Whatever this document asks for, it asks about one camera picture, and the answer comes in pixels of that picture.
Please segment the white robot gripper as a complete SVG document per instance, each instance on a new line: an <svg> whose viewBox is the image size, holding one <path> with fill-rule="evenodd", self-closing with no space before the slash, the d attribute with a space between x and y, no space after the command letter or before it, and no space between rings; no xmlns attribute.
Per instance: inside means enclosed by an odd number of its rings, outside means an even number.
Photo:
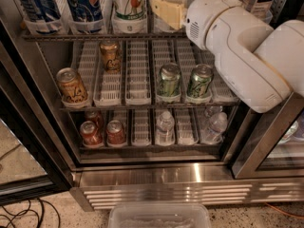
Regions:
<svg viewBox="0 0 304 228"><path fill-rule="evenodd" d="M200 49L219 45L207 41L215 29L223 39L227 39L232 32L233 42L239 35L244 36L252 50L274 31L248 12L238 0L194 0L188 9L187 0L149 0L149 3L152 11L172 29L181 29L185 21L188 39Z"/></svg>

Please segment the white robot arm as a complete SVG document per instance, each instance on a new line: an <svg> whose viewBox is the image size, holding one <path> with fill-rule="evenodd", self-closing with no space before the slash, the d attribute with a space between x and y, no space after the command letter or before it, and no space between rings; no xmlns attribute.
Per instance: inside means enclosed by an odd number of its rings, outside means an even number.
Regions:
<svg viewBox="0 0 304 228"><path fill-rule="evenodd" d="M149 0L173 29L215 56L223 81L250 108L264 113L303 93L304 22L277 28L245 10L238 0Z"/></svg>

